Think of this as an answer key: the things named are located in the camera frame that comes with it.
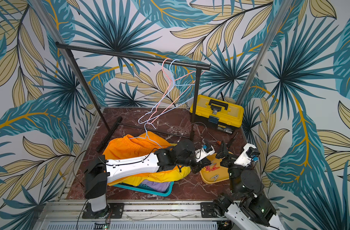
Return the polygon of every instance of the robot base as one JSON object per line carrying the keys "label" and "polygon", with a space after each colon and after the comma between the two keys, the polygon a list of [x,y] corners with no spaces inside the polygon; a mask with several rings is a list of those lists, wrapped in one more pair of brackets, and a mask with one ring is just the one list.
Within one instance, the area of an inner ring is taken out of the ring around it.
{"label": "robot base", "polygon": [[91,204],[88,203],[85,207],[84,213],[82,215],[83,219],[106,219],[107,216],[111,213],[110,219],[121,219],[123,215],[124,203],[108,203],[106,208],[93,212]]}

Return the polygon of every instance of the aluminum frame pole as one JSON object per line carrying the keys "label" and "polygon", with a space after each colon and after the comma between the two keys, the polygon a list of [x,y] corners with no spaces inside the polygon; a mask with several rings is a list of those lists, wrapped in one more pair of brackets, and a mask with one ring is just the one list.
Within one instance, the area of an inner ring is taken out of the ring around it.
{"label": "aluminum frame pole", "polygon": [[[36,11],[38,17],[42,21],[43,25],[46,28],[46,31],[49,32],[51,37],[55,42],[58,42],[60,44],[65,44],[60,32],[56,29],[56,26],[53,24],[53,19],[49,16],[49,13],[47,12],[46,8],[43,6],[43,3],[41,0],[30,0],[30,3],[33,6],[33,9]],[[102,114],[100,110],[100,105],[97,103],[95,96],[93,95],[91,89],[89,88],[87,82],[84,79],[84,76],[79,69],[78,64],[76,63],[73,53],[70,50],[66,49],[60,49],[60,52],[62,56],[65,58],[68,65],[71,67],[71,70],[77,77],[79,83],[86,91],[89,99],[92,101],[93,106],[96,108],[97,112],[99,113],[99,116],[101,117],[103,123],[105,124],[108,131],[110,131],[110,127],[108,126],[104,115]]]}
{"label": "aluminum frame pole", "polygon": [[270,29],[268,34],[266,35],[265,40],[263,41],[263,44],[257,54],[257,58],[253,64],[253,66],[251,67],[251,70],[249,71],[248,76],[246,77],[246,80],[244,82],[244,85],[242,87],[242,90],[237,98],[237,102],[236,104],[241,105],[245,95],[247,94],[251,83],[253,82],[254,76],[257,73],[257,70],[262,62],[262,59],[265,57],[265,54],[267,53],[276,33],[278,32],[280,25],[283,22],[283,19],[285,18],[289,7],[291,6],[292,0],[284,0],[281,3],[281,6],[278,10],[278,12],[276,13],[276,16],[274,18],[274,20],[271,23]]}

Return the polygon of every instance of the purple clothing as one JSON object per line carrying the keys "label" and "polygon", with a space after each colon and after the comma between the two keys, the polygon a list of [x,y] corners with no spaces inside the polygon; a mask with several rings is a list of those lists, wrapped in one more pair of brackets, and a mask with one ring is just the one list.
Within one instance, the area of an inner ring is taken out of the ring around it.
{"label": "purple clothing", "polygon": [[170,183],[171,182],[159,183],[159,182],[150,182],[149,180],[144,180],[142,181],[141,184],[145,184],[150,188],[156,190],[157,192],[165,192],[167,188],[170,186]]}

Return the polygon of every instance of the leaf wallpaper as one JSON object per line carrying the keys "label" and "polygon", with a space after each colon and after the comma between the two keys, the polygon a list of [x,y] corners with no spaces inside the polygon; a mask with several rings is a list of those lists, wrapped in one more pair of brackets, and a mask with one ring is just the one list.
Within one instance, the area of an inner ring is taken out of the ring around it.
{"label": "leaf wallpaper", "polygon": [[[67,44],[211,63],[200,93],[232,103],[283,2],[41,1]],[[158,63],[73,53],[101,106],[151,106],[168,87]],[[194,69],[163,67],[189,75],[161,105],[189,107]],[[242,106],[286,228],[349,230],[350,1],[293,0]],[[32,228],[94,116],[33,6],[0,0],[0,230]]]}

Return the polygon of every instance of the yellow toolbox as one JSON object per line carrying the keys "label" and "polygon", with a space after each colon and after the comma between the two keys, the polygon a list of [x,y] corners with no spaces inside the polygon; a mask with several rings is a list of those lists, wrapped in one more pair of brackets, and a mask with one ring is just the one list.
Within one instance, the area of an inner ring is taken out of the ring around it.
{"label": "yellow toolbox", "polygon": [[243,114],[244,108],[240,105],[198,95],[196,121],[207,127],[231,134],[242,125]]}

